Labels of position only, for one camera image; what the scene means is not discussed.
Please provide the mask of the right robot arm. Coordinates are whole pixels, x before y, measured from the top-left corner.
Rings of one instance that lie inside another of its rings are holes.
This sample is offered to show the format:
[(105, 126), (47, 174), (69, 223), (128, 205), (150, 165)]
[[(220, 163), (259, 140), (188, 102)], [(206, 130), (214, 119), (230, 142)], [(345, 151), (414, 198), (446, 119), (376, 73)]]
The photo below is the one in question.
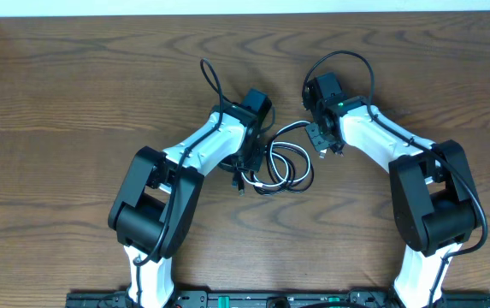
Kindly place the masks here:
[(427, 307), (441, 299), (453, 256), (486, 218), (463, 147), (435, 143), (399, 127), (362, 96), (348, 97), (333, 73), (306, 82), (304, 107), (314, 121), (306, 131), (321, 154), (358, 148), (389, 174), (393, 216), (406, 244), (393, 283), (403, 307)]

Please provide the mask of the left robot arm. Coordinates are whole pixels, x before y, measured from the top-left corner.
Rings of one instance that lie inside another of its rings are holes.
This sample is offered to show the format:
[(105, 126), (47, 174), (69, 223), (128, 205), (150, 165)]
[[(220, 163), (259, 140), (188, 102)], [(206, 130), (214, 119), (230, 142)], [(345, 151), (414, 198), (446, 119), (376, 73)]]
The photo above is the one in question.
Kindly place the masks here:
[(131, 306), (164, 307), (171, 300), (172, 256), (191, 227), (204, 178), (219, 167), (242, 187), (241, 175), (260, 169), (260, 136), (271, 107), (266, 94), (251, 89), (239, 104), (214, 106), (208, 121), (178, 145), (145, 146), (135, 154), (108, 216), (129, 259)]

